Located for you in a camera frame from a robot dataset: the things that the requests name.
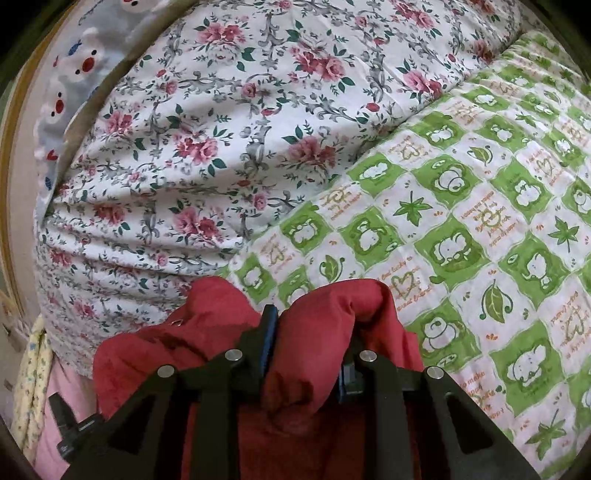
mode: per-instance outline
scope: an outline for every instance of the pink rose print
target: pink rose print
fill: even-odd
[[[72,257],[64,251],[52,248],[49,254],[51,255],[51,261],[60,264],[62,267],[69,267],[72,264]]]
[[[159,267],[163,267],[168,263],[168,255],[164,253],[156,254],[155,260]]]
[[[308,135],[298,143],[289,147],[289,153],[292,160],[299,163],[311,163],[320,153],[320,144],[316,137]]]
[[[289,147],[289,153],[292,161],[308,165],[318,165],[326,169],[326,163],[329,166],[335,166],[336,150],[334,147],[324,147],[320,149],[320,143],[316,137],[308,135],[298,143]]]
[[[223,27],[219,23],[212,23],[205,30],[199,32],[199,43],[210,43],[222,39]]]
[[[174,229],[182,235],[195,235],[198,225],[197,210],[194,207],[181,210],[173,218]]]
[[[421,28],[433,28],[434,26],[433,20],[431,20],[431,17],[425,12],[417,12],[414,19],[417,22],[417,25]]]
[[[325,82],[334,82],[345,75],[343,63],[336,57],[320,60],[318,69]]]
[[[74,311],[83,318],[96,318],[94,307],[82,303],[81,300],[74,300]]]
[[[101,220],[107,220],[109,225],[119,225],[125,219],[125,210],[121,205],[106,205],[101,203],[95,206],[95,216]]]
[[[429,80],[429,90],[431,90],[434,99],[439,98],[443,94],[441,91],[441,83],[436,80]]]
[[[334,147],[324,147],[322,150],[320,150],[318,158],[322,163],[328,163],[329,166],[334,167],[336,164],[335,156],[336,150]]]
[[[124,134],[126,130],[131,127],[131,115],[121,115],[121,112],[116,110],[107,120],[107,133]]]
[[[254,98],[256,95],[256,85],[254,83],[247,83],[242,87],[242,95],[246,98]]]
[[[402,81],[404,81],[407,87],[412,88],[418,92],[429,91],[423,74],[418,70],[411,70],[410,72],[405,73],[402,76]]]
[[[217,140],[208,137],[205,142],[196,143],[193,151],[193,163],[201,165],[217,155]]]
[[[192,138],[185,138],[183,142],[177,143],[177,152],[179,157],[187,158],[195,152],[196,144]]]
[[[267,206],[267,198],[262,193],[257,193],[252,201],[252,204],[257,210],[264,210]]]
[[[228,25],[224,28],[222,36],[224,40],[228,42],[237,41],[238,43],[244,43],[246,41],[244,34],[238,25]]]
[[[399,13],[400,15],[402,15],[407,20],[410,20],[412,17],[415,16],[415,11],[412,10],[404,2],[400,2],[398,5],[396,5],[396,10],[398,11],[397,13]]]
[[[487,64],[492,62],[492,59],[494,58],[494,55],[488,47],[488,44],[481,38],[474,42],[472,51],[477,57],[480,57]]]
[[[202,218],[199,222],[199,230],[204,238],[211,240],[214,236],[219,236],[220,230],[218,230],[216,223],[211,218]]]
[[[174,92],[177,91],[177,82],[175,80],[167,82],[166,86],[164,87],[164,90],[166,90],[166,93],[168,93],[169,95],[172,95]]]
[[[486,0],[470,0],[472,5],[478,5],[482,9],[482,11],[486,14],[493,14],[495,13],[495,7],[493,7],[489,2]]]
[[[302,55],[298,55],[295,60],[301,65],[301,69],[306,73],[314,73],[320,66],[319,60],[314,58],[314,55],[309,51],[305,51]]]

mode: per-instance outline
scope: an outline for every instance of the bed sheet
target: bed sheet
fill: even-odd
[[[58,356],[90,375],[104,338],[162,321],[521,26],[512,0],[193,8],[109,95],[38,231]]]
[[[544,479],[591,426],[591,103],[564,56],[522,36],[222,273],[258,309],[383,281],[425,365]]]

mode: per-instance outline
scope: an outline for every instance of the green checkered blanket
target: green checkered blanket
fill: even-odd
[[[223,275],[279,308],[335,281],[383,281],[425,364],[557,476],[591,426],[586,94],[564,50],[528,33]]]

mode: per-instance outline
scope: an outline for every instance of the red cloth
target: red cloth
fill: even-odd
[[[181,326],[171,325],[178,319]],[[259,319],[226,280],[195,281],[187,303],[164,324],[101,344],[93,369],[101,411],[113,415],[161,365],[198,367],[233,348]],[[325,404],[355,325],[368,349],[399,367],[423,369],[416,336],[398,322],[385,284],[349,280],[301,297],[281,315],[261,405],[239,411],[243,480],[363,478],[363,410]],[[183,465],[186,477],[188,462]]]

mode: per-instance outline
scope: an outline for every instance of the silver bolt head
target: silver bolt head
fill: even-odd
[[[237,348],[233,348],[228,350],[225,355],[226,360],[230,360],[231,362],[238,362],[242,358],[242,351],[238,350]]]
[[[443,368],[440,367],[429,367],[427,368],[427,375],[435,380],[439,380],[440,378],[443,378],[444,371]]]
[[[163,365],[158,369],[158,376],[160,378],[168,378],[174,375],[174,367],[172,365]]]
[[[364,362],[373,362],[377,359],[378,354],[373,350],[364,350],[359,354],[359,358]]]

